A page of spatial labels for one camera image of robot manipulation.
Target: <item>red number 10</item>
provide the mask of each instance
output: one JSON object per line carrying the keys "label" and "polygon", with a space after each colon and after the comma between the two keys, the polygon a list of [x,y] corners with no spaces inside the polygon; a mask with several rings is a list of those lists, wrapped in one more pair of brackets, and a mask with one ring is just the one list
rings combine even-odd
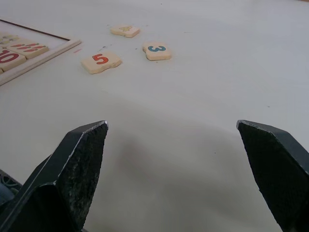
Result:
{"label": "red number 10", "polygon": [[100,56],[102,56],[102,54],[97,54],[97,55],[93,56],[92,58],[93,58],[95,61],[98,61],[98,60],[100,60],[100,59],[103,60],[103,61],[101,61],[101,62],[97,62],[97,64],[105,64],[105,63],[108,62],[107,57],[100,57]]}
{"label": "red number 10", "polygon": [[12,60],[15,60],[17,57],[19,57],[19,55],[17,53],[11,53],[11,54],[8,54],[8,53],[10,53],[10,51],[8,51],[8,50],[3,50],[0,53],[0,64],[10,62]]}

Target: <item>white table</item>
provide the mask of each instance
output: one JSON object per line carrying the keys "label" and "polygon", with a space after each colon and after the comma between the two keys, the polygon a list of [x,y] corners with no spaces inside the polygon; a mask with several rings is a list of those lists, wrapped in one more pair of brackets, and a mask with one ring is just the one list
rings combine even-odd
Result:
{"label": "white table", "polygon": [[[105,119],[90,232],[281,231],[236,121],[309,150],[308,12],[297,0],[2,2],[1,16],[83,43],[0,87],[0,168],[24,183],[69,130]],[[141,33],[110,34],[119,23]],[[148,61],[146,40],[173,58]],[[89,75],[80,60],[104,46],[123,64]]]}

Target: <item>wooden tile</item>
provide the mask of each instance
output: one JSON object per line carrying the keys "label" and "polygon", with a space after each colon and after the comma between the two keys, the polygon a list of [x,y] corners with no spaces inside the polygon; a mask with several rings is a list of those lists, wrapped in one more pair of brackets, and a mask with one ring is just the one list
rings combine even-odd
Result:
{"label": "wooden tile", "polygon": [[143,51],[149,60],[171,59],[172,57],[171,51],[162,42],[146,42],[143,44]]}
{"label": "wooden tile", "polygon": [[83,67],[90,73],[101,73],[121,64],[121,59],[112,52],[103,52],[82,60]]}
{"label": "wooden tile", "polygon": [[0,32],[0,46],[6,48],[16,41],[20,40],[21,37],[14,34],[9,34],[7,32]]}
{"label": "wooden tile", "polygon": [[17,42],[12,43],[7,47],[7,49],[24,55],[27,59],[37,57],[38,55],[49,50],[44,44],[26,39],[18,40]]}
{"label": "wooden tile", "polygon": [[4,48],[0,49],[0,69],[3,71],[8,71],[25,62],[25,56]]}
{"label": "wooden tile", "polygon": [[122,24],[111,28],[111,33],[114,35],[122,35],[128,38],[136,36],[140,32],[139,28],[134,26]]}

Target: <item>red printed number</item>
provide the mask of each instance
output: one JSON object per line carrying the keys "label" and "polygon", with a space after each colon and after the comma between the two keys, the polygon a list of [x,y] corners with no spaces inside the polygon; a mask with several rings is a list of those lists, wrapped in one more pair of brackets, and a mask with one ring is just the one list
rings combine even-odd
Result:
{"label": "red printed number", "polygon": [[108,62],[107,57],[101,57],[101,56],[102,56],[102,54],[97,54],[97,55],[93,56],[92,58],[93,58],[95,61],[98,61],[98,60],[100,60],[100,59],[103,60],[103,61],[101,61],[101,62],[97,62],[97,64],[105,64],[105,63],[107,63],[107,62]]}
{"label": "red printed number", "polygon": [[8,53],[10,53],[10,51],[8,51],[8,50],[3,50],[0,53],[0,64],[10,62],[12,60],[15,60],[17,57],[19,57],[19,55],[17,53],[11,53],[11,54],[8,54]]}

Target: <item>printed number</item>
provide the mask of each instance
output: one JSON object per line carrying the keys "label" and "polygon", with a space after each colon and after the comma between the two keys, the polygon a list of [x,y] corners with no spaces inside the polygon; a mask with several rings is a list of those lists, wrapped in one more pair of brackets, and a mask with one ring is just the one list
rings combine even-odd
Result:
{"label": "printed number", "polygon": [[10,53],[10,51],[8,51],[8,50],[3,50],[0,53],[0,64],[10,62],[12,60],[15,60],[17,57],[19,57],[19,55],[17,53],[11,53],[11,54],[8,54],[8,53]]}
{"label": "printed number", "polygon": [[100,60],[100,59],[103,60],[103,61],[101,61],[101,62],[97,62],[97,64],[105,64],[105,63],[107,63],[107,62],[108,62],[107,57],[101,57],[101,56],[102,56],[102,54],[97,54],[97,55],[93,56],[92,58],[93,58],[95,61],[98,61],[98,60]]}
{"label": "printed number", "polygon": [[158,51],[165,51],[166,48],[165,48],[164,46],[159,46],[159,47],[156,47],[156,48],[154,49],[153,46],[149,46],[149,47],[148,47],[148,50],[151,51],[151,52],[158,52]]}

